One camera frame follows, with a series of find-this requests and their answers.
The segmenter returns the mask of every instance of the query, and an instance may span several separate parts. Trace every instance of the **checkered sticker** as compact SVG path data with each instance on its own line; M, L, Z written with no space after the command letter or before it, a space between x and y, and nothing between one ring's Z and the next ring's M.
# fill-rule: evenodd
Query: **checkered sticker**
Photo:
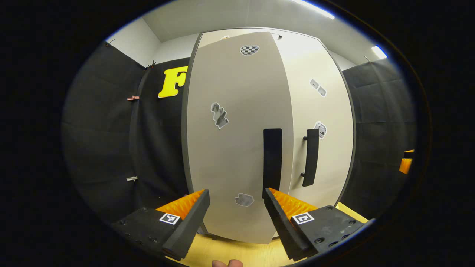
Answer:
M243 47L241 47L241 54L243 54L244 56L253 55L253 54L257 53L258 51L259 51L258 46L243 46Z
M302 214L299 214L299 215L295 215L295 216L292 216L292 217L297 222L297 224L303 224L303 223L309 222L311 220L314 220L314 218L310 214L308 214L308 212L302 213Z
M166 222L166 223L170 223L170 224L175 224L177 223L178 219L180 217L179 216L176 216L176 215L173 215L173 214L168 214L168 213L165 213L165 215L163 215L159 221L162 221L162 222Z

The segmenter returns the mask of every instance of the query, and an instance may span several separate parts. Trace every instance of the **black door handle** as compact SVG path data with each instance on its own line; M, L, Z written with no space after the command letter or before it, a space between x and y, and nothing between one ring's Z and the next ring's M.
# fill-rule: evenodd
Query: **black door handle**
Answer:
M266 188L279 190L282 169L282 129L264 129L264 180L262 198Z
M305 172L300 174L304 177L302 186L312 185L315 181L318 161L318 132L319 129L308 129L307 136L304 137L304 140L307 141L307 159L305 160Z

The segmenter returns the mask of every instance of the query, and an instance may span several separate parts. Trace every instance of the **black curtain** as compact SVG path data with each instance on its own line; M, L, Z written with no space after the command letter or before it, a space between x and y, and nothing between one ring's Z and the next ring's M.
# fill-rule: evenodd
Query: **black curtain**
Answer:
M181 96L158 99L168 68L145 69L105 43L75 77L61 122L65 160L86 203L107 222L187 193L181 155ZM138 100L127 101L137 95ZM126 178L138 176L136 181Z
M354 106L356 151L340 201L366 218L375 218L406 181L399 166L404 151L416 146L415 102L402 74L388 59L346 69L343 75Z

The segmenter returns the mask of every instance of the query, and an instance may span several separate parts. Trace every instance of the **ceiling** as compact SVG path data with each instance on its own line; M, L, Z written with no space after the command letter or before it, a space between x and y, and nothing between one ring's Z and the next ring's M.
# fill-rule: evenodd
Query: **ceiling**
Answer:
M329 50L359 65L377 60L377 45L342 19L330 19L290 0L175 0L143 16L161 42L236 27L286 29L319 38Z

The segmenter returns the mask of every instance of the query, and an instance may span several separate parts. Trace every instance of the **white wall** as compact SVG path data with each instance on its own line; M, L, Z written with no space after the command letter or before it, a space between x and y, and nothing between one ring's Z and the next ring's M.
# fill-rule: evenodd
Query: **white wall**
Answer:
M153 60L157 63L161 63L191 57L191 52L193 51L197 39L198 33L163 42L155 51Z
M122 27L106 39L122 53L146 67L152 63L153 55L161 42L143 18L138 18Z
M330 55L333 57L333 59L338 64L338 66L340 67L341 71L344 71L348 68L356 66L353 62L347 60L346 58L344 58L340 55L338 55L337 53L332 52L332 51L329 51L329 52L330 52Z

